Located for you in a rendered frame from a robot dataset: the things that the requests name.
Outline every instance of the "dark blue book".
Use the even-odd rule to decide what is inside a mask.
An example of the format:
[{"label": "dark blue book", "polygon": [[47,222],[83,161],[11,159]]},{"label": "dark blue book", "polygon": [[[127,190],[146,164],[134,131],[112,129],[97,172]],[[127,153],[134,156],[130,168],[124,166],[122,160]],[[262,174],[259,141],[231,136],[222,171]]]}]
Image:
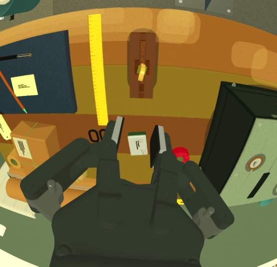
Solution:
[{"label": "dark blue book", "polygon": [[[31,54],[31,57],[15,58]],[[58,31],[20,40],[0,47],[0,71],[11,89],[28,88],[23,76],[34,76],[37,95],[17,96],[28,114],[74,114],[77,103],[73,84],[69,31]],[[0,112],[26,114],[0,77]]]}]

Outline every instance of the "yellow ruler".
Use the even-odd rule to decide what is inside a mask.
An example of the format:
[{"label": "yellow ruler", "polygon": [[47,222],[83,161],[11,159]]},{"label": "yellow ruler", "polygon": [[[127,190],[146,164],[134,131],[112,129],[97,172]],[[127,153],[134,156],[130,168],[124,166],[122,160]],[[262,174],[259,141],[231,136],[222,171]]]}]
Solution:
[{"label": "yellow ruler", "polygon": [[88,15],[88,34],[98,126],[106,126],[109,120],[103,64],[101,14]]}]

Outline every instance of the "teal container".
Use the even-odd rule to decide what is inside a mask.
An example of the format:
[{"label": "teal container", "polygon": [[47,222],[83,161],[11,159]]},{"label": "teal container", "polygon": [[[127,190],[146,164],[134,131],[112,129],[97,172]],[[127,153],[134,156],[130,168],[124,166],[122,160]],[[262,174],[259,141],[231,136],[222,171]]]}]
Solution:
[{"label": "teal container", "polygon": [[11,16],[33,10],[41,0],[10,0],[0,4],[0,17]]},{"label": "teal container", "polygon": [[262,201],[259,201],[259,206],[260,207],[265,207],[267,205],[269,205],[275,198],[271,198],[271,199],[266,199],[266,200],[262,200]]}]

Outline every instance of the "pencil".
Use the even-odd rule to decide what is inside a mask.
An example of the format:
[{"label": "pencil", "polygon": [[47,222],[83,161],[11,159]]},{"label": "pencil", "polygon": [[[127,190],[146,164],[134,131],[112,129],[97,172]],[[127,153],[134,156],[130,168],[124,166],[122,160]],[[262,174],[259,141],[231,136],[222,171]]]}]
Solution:
[{"label": "pencil", "polygon": [[25,107],[22,105],[22,103],[20,102],[20,100],[18,99],[18,97],[15,95],[13,89],[9,86],[8,82],[6,81],[6,79],[4,78],[2,72],[0,71],[0,76],[2,78],[2,80],[4,81],[4,83],[6,84],[7,88],[9,89],[9,91],[12,93],[13,97],[15,98],[15,100],[17,101],[17,103],[19,104],[19,106],[23,109],[23,111],[27,114],[27,111],[25,109]]},{"label": "pencil", "polygon": [[10,56],[0,57],[0,61],[3,61],[3,60],[10,60],[10,59],[30,58],[31,56],[32,56],[32,54],[31,54],[31,53],[24,53],[24,54],[10,55]]}]

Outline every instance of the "scissors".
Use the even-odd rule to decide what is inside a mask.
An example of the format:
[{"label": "scissors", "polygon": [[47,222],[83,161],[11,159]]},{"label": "scissors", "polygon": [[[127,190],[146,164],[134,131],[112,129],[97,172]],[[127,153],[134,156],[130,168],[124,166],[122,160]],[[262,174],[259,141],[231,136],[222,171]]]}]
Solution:
[{"label": "scissors", "polygon": [[[102,140],[102,138],[103,138],[102,132],[104,132],[104,131],[105,131],[105,128],[102,128],[102,129],[99,130],[99,134],[98,134],[97,130],[91,129],[88,132],[88,136],[89,136],[90,141],[93,142],[93,143],[98,143],[100,141],[100,139]],[[93,140],[91,132],[95,132],[97,140]]]}]

